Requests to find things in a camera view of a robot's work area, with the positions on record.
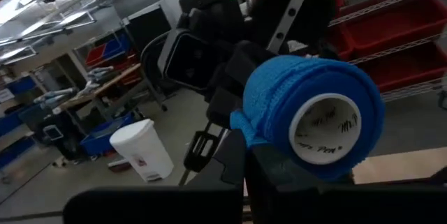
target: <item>ceiling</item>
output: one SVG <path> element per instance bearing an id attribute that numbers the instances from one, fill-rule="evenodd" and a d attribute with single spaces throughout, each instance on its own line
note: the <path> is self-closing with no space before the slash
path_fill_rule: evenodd
<path id="1" fill-rule="evenodd" d="M 12 2 L 11 0 L 0 0 L 0 7 Z M 98 0 L 55 0 L 45 3 L 42 0 L 35 0 L 27 5 L 17 3 L 15 16 L 12 19 L 5 18 L 0 8 L 0 42 L 8 38 L 19 38 L 26 35 L 33 35 L 46 31 L 57 26 L 64 18 L 79 12 L 96 7 Z M 39 40 L 27 40 L 12 45 L 0 46 L 0 55 L 13 51 L 17 48 L 33 45 Z"/>

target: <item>shelving unit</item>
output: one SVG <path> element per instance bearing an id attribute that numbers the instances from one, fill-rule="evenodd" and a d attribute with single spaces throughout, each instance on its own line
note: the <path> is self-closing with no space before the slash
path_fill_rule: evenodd
<path id="1" fill-rule="evenodd" d="M 366 3 L 370 0 L 343 0 L 344 1 L 344 7 L 341 8 L 341 13 L 343 11 L 346 11 L 346 8 L 352 8 L 355 5 L 359 5 L 361 7 L 362 3 Z M 330 22 L 330 27 L 338 25 L 338 24 L 346 24 L 346 22 L 353 20 L 355 18 L 362 17 L 363 15 L 367 15 L 370 13 L 373 13 L 374 11 L 381 10 L 383 8 L 392 8 L 394 5 L 398 3 L 403 3 L 404 1 L 411 1 L 411 0 L 381 0 L 377 3 L 374 3 L 373 5 L 362 7 L 359 10 L 355 10 L 355 12 L 348 13 L 347 15 L 341 15 L 337 18 L 335 18 L 333 21 Z M 445 37 L 447 37 L 447 31 L 442 31 L 441 33 L 434 33 L 431 36 L 425 36 L 423 38 L 415 38 L 411 41 L 405 41 L 404 44 L 398 45 L 398 46 L 392 46 L 389 47 L 386 50 L 381 50 L 380 52 L 375 52 L 373 54 L 369 54 L 366 57 L 358 57 L 356 59 L 351 59 L 349 63 L 351 64 L 360 64 L 365 63 L 366 61 L 371 61 L 373 59 L 378 59 L 381 57 L 387 57 L 391 54 L 401 52 L 403 50 L 411 49 L 413 47 L 418 47 L 420 45 L 424 45 L 426 43 L 436 43 L 440 40 L 443 40 Z M 398 100 L 401 98 L 406 98 L 409 96 L 415 96 L 418 94 L 424 94 L 431 91 L 436 90 L 445 90 L 446 85 L 443 82 L 445 78 L 437 78 L 433 80 L 428 80 L 416 84 L 412 84 L 406 87 L 401 87 L 399 89 L 393 89 L 391 91 L 386 91 L 381 94 L 383 100 L 385 102 L 390 102 L 393 100 Z"/>

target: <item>red storage bin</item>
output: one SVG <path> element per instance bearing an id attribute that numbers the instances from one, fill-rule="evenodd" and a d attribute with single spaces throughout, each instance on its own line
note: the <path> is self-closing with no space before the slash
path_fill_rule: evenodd
<path id="1" fill-rule="evenodd" d="M 99 45 L 98 47 L 90 50 L 89 55 L 85 59 L 85 64 L 87 66 L 93 66 L 103 60 L 103 53 L 105 50 L 105 44 Z"/>
<path id="2" fill-rule="evenodd" d="M 447 70 L 447 56 L 434 43 L 426 43 L 358 67 L 368 73 L 380 92 L 386 92 L 442 77 Z"/>
<path id="3" fill-rule="evenodd" d="M 358 57 L 441 33 L 447 9 L 438 0 L 408 0 L 346 22 Z"/>
<path id="4" fill-rule="evenodd" d="M 338 55 L 341 60 L 351 60 L 353 52 L 353 42 L 348 35 L 348 31 L 344 24 L 338 24 L 329 28 L 325 39 L 337 48 Z"/>

